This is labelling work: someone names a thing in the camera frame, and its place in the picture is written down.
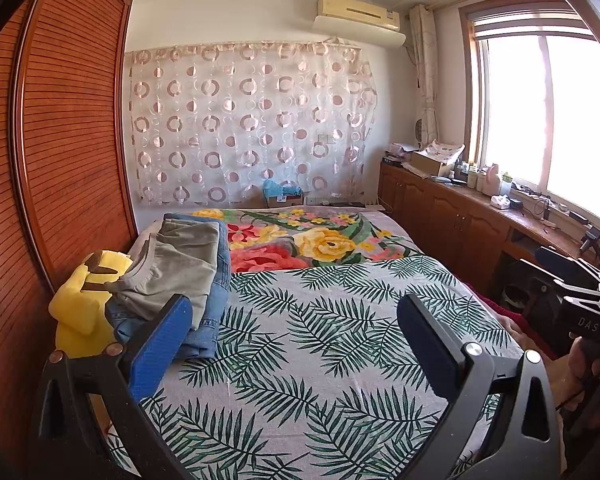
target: air conditioner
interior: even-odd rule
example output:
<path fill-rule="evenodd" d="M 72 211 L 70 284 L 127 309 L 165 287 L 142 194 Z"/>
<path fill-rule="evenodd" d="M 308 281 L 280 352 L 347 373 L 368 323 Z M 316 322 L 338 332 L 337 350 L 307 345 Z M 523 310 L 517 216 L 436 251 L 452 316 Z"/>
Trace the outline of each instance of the air conditioner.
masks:
<path fill-rule="evenodd" d="M 318 0 L 313 29 L 387 47 L 402 46 L 406 39 L 400 32 L 400 14 L 357 0 Z"/>

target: window frame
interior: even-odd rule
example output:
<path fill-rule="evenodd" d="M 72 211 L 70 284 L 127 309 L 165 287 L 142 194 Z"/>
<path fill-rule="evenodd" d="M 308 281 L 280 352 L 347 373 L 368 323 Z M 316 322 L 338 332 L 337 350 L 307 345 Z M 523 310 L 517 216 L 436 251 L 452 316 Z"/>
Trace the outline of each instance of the window frame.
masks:
<path fill-rule="evenodd" d="M 550 4 L 560 3 L 565 4 L 564 0 L 486 0 L 477 2 L 464 7 L 459 7 L 460 22 L 462 28 L 462 39 L 464 43 L 464 68 L 466 76 L 466 107 L 464 118 L 464 145 L 467 147 L 462 154 L 462 158 L 470 163 L 484 164 L 486 151 L 486 143 L 488 141 L 488 126 L 489 114 L 488 110 L 488 70 L 489 56 L 485 52 L 488 49 L 488 40 L 481 40 L 475 37 L 474 23 L 472 17 L 477 12 L 483 12 L 497 7 L 520 6 L 525 4 Z M 586 40 L 594 40 L 595 38 L 589 35 L 580 34 L 558 34 L 560 36 L 577 36 Z M 529 186 L 535 191 L 547 193 L 547 183 L 549 177 L 549 168 L 551 166 L 551 154 L 554 140 L 554 93 L 552 75 L 550 71 L 551 61 L 549 58 L 548 43 L 546 35 L 536 34 L 538 37 L 539 47 L 542 52 L 542 58 L 545 66 L 549 69 L 546 71 L 546 147 L 545 154 L 542 158 L 542 173 L 539 184 L 533 184 L 517 178 L 516 181 L 525 186 Z M 600 218 L 587 211 L 578 205 L 571 203 L 567 199 L 549 193 L 554 202 L 566 204 L 570 210 L 586 216 L 590 222 L 600 228 Z"/>

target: sliding wardrobe door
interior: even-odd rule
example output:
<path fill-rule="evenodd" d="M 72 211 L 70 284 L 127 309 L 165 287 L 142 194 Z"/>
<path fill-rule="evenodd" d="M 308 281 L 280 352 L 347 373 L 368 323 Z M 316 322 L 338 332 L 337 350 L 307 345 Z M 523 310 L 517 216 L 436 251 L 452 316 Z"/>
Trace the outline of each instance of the sliding wardrobe door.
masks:
<path fill-rule="evenodd" d="M 38 0 L 26 33 L 20 182 L 54 286 L 84 255 L 134 237 L 120 143 L 120 77 L 131 0 Z"/>
<path fill-rule="evenodd" d="M 0 451 L 20 469 L 58 286 L 135 238 L 120 142 L 131 0 L 28 0 L 0 34 Z"/>
<path fill-rule="evenodd" d="M 30 255 L 10 168 L 10 81 L 28 5 L 0 33 L 0 450 L 19 466 L 40 372 L 54 345 L 51 293 Z"/>

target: metal screw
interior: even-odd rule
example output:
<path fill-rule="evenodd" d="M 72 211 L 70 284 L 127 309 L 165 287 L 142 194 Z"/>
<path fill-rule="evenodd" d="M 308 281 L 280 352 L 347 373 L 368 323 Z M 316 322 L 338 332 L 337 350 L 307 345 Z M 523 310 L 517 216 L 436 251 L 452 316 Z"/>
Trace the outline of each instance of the metal screw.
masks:
<path fill-rule="evenodd" d="M 525 356 L 527 359 L 529 359 L 532 363 L 538 364 L 542 358 L 540 357 L 540 354 L 538 352 L 536 352 L 535 350 L 527 350 L 525 352 Z"/>
<path fill-rule="evenodd" d="M 464 345 L 464 349 L 471 355 L 480 355 L 482 353 L 482 347 L 478 343 L 467 343 Z"/>
<path fill-rule="evenodd" d="M 51 352 L 51 355 L 49 356 L 49 362 L 53 364 L 59 363 L 62 360 L 63 355 L 64 352 L 62 352 L 62 350 Z"/>
<path fill-rule="evenodd" d="M 120 344 L 120 343 L 111 343 L 109 346 L 107 346 L 107 348 L 105 349 L 105 352 L 114 357 L 116 355 L 120 355 L 122 354 L 122 351 L 125 348 Z"/>

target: window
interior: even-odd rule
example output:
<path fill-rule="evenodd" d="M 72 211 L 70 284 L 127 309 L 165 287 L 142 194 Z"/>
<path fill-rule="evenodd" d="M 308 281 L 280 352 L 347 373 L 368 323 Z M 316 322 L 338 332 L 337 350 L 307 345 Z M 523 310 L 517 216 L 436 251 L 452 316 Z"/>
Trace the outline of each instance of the window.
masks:
<path fill-rule="evenodd" d="M 474 159 L 600 225 L 600 44 L 560 4 L 468 19 L 480 99 Z"/>

